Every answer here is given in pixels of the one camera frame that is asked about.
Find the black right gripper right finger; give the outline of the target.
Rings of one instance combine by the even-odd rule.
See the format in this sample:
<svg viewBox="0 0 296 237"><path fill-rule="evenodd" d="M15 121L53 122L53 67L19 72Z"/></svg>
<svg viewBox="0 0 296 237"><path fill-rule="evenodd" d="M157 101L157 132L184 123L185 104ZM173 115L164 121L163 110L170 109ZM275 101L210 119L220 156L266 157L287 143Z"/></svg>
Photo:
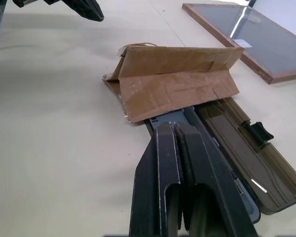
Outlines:
<svg viewBox="0 0 296 237"><path fill-rule="evenodd" d="M184 221L191 237L256 237L234 179L215 147L188 124L175 134L185 183Z"/></svg>

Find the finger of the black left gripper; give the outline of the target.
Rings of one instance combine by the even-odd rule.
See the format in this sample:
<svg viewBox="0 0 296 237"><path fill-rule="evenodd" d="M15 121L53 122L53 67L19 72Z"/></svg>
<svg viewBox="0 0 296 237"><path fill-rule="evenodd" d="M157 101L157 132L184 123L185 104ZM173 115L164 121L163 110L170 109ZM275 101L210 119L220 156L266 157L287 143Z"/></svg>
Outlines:
<svg viewBox="0 0 296 237"><path fill-rule="evenodd" d="M102 22L104 20L103 12L96 0L61 0L70 9L75 11L81 17Z"/></svg>
<svg viewBox="0 0 296 237"><path fill-rule="evenodd" d="M34 0L13 0L13 2L19 7L22 8L26 5L31 4Z"/></svg>

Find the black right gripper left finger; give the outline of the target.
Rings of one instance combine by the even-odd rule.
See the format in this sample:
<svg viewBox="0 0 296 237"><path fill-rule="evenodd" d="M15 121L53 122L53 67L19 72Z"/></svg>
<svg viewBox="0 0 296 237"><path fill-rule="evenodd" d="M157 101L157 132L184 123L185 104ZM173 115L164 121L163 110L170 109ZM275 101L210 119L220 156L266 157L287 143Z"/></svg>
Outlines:
<svg viewBox="0 0 296 237"><path fill-rule="evenodd" d="M169 122L154 130L135 171L129 235L176 237L181 226L181 178Z"/></svg>

